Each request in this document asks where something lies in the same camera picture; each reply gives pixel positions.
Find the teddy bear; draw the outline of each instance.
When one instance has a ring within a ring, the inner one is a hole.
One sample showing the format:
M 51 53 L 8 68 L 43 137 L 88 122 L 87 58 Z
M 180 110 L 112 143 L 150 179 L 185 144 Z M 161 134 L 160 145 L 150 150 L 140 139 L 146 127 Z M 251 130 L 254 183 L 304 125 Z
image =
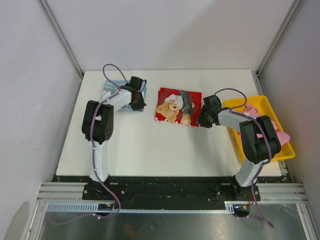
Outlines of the teddy bear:
M 191 110 L 195 104 L 191 102 L 187 91 L 178 91 L 179 94 L 171 94 L 164 100 L 164 103 L 156 108 L 156 112 L 166 118 L 167 121 L 174 123 L 179 111 L 182 111 L 180 123 L 183 125 L 191 124 Z

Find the white fabric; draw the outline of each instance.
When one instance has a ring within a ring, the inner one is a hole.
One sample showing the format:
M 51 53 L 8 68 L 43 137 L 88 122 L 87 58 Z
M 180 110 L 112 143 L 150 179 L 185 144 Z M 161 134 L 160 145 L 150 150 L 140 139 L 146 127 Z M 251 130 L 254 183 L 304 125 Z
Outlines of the white fabric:
M 174 103 L 177 105 L 177 107 L 179 109 L 182 109 L 183 105 L 184 105 L 184 101 L 182 100 L 182 96 L 179 95 L 175 95 L 175 94 L 171 94 L 170 96 L 168 96 L 164 102 L 168 103 L 170 101 L 174 101 Z

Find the aluminum frame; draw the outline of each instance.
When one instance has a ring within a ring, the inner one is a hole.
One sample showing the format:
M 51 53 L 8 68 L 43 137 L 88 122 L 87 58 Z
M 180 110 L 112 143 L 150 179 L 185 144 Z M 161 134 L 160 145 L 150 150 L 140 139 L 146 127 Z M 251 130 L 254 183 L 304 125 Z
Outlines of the aluminum frame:
M 46 16 L 46 19 L 50 23 L 52 30 L 54 31 L 56 37 L 58 38 L 59 42 L 61 43 L 62 48 L 65 50 L 66 54 L 68 55 L 69 59 L 71 60 L 71 63 L 73 65 L 74 69 L 78 73 L 79 77 L 82 79 L 84 76 L 84 72 L 81 70 L 81 67 L 78 63 L 78 60 L 76 59 L 73 51 L 71 50 L 71 47 L 70 47 L 64 33 L 62 32 L 62 29 L 61 29 L 60 25 L 58 24 L 58 21 L 54 15 L 54 13 L 52 12 L 47 0 L 37 0 L 37 1 L 40 5 L 44 15 Z
M 283 37 L 286 35 L 287 30 L 289 29 L 291 23 L 293 22 L 295 16 L 299 12 L 302 4 L 304 3 L 305 0 L 294 0 L 293 3 L 291 4 L 287 14 L 285 15 L 278 31 L 276 32 L 268 50 L 266 51 L 258 69 L 257 69 L 257 75 L 260 76 L 261 73 L 263 72 L 265 66 L 273 56 L 274 52 L 277 49 L 278 44 L 281 42 Z
M 86 183 L 82 182 L 44 182 L 41 185 L 33 217 L 30 222 L 25 240 L 38 240 L 41 235 L 42 225 L 46 212 L 101 212 L 99 203 L 111 203 L 105 200 L 82 200 L 82 194 Z M 302 183 L 257 183 L 260 191 L 261 204 L 296 204 L 303 225 L 305 236 L 308 240 L 318 239 L 319 232 L 314 225 L 314 219 L 310 212 L 310 205 Z M 232 214 L 232 204 L 241 204 L 239 201 L 225 201 L 226 210 L 128 210 L 122 209 L 121 213 L 198 213 L 198 214 Z

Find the white tabletop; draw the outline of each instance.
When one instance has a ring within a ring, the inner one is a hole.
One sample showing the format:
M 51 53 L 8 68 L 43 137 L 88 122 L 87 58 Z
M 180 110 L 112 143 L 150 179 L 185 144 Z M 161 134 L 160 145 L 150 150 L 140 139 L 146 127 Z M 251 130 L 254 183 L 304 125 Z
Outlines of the white tabletop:
M 250 70 L 128 70 L 129 80 L 147 80 L 143 112 L 114 114 L 113 135 L 108 143 L 109 172 L 114 176 L 220 177 L 233 176 L 242 162 L 224 126 L 210 129 L 155 120 L 160 87 L 202 92 L 202 97 L 222 88 L 235 88 L 247 96 L 257 90 Z M 117 71 L 107 71 L 112 80 L 122 80 Z M 88 176 L 91 172 L 89 142 L 81 132 L 89 100 L 99 101 L 106 79 L 102 71 L 86 71 L 62 150 L 57 176 Z M 224 91 L 221 101 L 239 98 Z M 260 176 L 280 176 L 278 162 L 265 166 Z

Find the pink cloth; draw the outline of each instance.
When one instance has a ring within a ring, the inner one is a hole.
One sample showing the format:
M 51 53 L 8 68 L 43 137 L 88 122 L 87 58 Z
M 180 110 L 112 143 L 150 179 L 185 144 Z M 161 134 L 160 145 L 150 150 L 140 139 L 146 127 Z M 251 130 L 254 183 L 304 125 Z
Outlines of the pink cloth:
M 256 109 L 251 104 L 247 104 L 245 106 L 244 112 L 242 112 L 242 113 L 249 114 L 252 117 L 259 117 L 260 116 L 258 109 Z M 278 126 L 277 126 L 275 121 L 271 120 L 271 122 L 272 122 L 272 125 L 274 127 L 274 130 L 276 131 L 276 135 L 278 136 L 278 139 L 280 141 L 281 146 L 286 144 L 287 142 L 289 142 L 290 141 L 290 136 L 288 134 L 286 134 L 284 131 L 278 131 Z M 257 137 L 259 139 L 262 138 L 262 134 L 257 134 Z

